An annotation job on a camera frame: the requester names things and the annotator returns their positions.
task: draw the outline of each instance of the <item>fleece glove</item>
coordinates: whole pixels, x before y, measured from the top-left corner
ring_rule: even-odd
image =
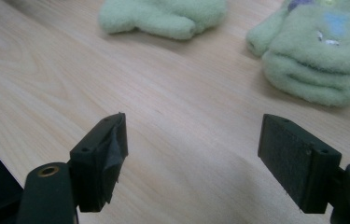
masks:
[[[99,24],[108,34],[139,28],[182,40],[218,25],[225,14],[225,0],[106,0]]]
[[[286,0],[246,41],[276,88],[321,105],[350,104],[350,0]]]

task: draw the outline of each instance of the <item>wood grain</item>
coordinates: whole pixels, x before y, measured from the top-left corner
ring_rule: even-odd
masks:
[[[246,32],[279,0],[229,0],[190,41],[104,35],[103,1],[0,0],[0,158],[23,183],[105,116],[126,113],[130,156],[112,203],[80,223],[329,223],[304,215],[257,157],[262,115],[291,119],[350,163],[350,106],[273,88]]]

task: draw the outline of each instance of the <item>fuzzy glove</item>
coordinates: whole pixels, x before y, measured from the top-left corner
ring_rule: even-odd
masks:
[[[286,0],[246,41],[276,88],[321,105],[350,104],[350,0]]]
[[[99,24],[108,34],[139,28],[181,40],[218,25],[225,14],[225,0],[106,0]]]

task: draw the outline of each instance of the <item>purple design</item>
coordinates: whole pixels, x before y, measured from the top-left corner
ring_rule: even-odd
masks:
[[[310,5],[313,4],[314,0],[293,0],[288,4],[288,11],[292,11],[294,8],[296,8],[299,5]]]

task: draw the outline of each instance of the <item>wooden table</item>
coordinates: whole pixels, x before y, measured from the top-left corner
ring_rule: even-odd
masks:
[[[271,86],[246,32],[279,0],[229,0],[190,41],[105,35],[103,1],[0,0],[0,159],[24,183],[103,117],[127,115],[130,156],[112,203],[80,223],[329,223],[305,215],[257,156],[263,114],[291,119],[350,163],[350,106]]]

